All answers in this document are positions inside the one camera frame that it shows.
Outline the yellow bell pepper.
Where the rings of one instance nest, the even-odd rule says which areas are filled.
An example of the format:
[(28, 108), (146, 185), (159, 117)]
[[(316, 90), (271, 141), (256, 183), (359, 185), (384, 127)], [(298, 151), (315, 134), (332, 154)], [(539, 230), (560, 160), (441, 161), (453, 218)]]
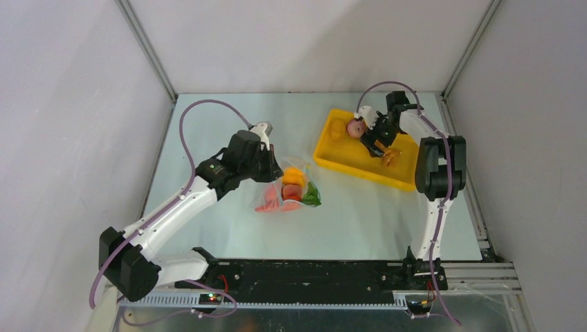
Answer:
[(307, 183), (304, 171), (297, 167), (288, 167), (284, 169), (281, 181), (283, 185), (297, 185), (300, 187), (306, 186)]

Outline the clear zip top bag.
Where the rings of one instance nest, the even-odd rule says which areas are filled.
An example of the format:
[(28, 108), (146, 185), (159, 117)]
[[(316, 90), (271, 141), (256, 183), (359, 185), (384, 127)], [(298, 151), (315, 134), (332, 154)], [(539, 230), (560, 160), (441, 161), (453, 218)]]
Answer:
[(253, 204), (256, 212), (290, 212), (322, 205), (320, 191), (311, 176), (310, 162), (287, 157), (282, 158), (278, 165), (283, 175), (261, 191)]

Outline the red carrot with leaves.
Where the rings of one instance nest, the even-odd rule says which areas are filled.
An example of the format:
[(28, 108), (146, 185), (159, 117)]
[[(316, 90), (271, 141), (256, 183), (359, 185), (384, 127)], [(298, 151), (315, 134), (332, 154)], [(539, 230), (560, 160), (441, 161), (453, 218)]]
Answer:
[(300, 208), (316, 208), (321, 204), (320, 192), (311, 181), (303, 186), (276, 182), (266, 187), (254, 210), (259, 213), (290, 212)]

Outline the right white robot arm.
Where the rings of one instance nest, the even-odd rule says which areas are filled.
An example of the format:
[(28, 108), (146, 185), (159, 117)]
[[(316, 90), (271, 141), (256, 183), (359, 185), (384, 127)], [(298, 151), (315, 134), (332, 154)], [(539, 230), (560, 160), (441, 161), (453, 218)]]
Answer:
[(387, 110), (381, 112), (359, 104), (354, 118), (366, 125), (360, 141), (372, 157), (385, 157), (384, 150), (402, 134), (418, 146), (414, 179), (426, 214), (402, 261), (402, 278), (409, 288), (420, 289), (441, 273), (440, 247), (446, 219), (467, 182), (467, 143), (462, 136), (451, 136), (440, 129), (420, 102), (410, 102), (403, 91), (389, 93), (386, 105)]

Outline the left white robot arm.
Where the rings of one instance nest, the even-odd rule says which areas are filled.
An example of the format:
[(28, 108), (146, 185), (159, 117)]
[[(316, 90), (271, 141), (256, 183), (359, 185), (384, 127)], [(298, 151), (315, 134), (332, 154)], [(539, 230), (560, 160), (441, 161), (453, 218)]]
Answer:
[(98, 267), (127, 300), (137, 302), (154, 288), (194, 280), (214, 286), (219, 270), (204, 249), (162, 256), (163, 245), (198, 213), (252, 180), (270, 183), (283, 175), (269, 142), (271, 126), (259, 122), (233, 134), (226, 148), (201, 162), (184, 187), (157, 210), (121, 231), (107, 228), (99, 238)]

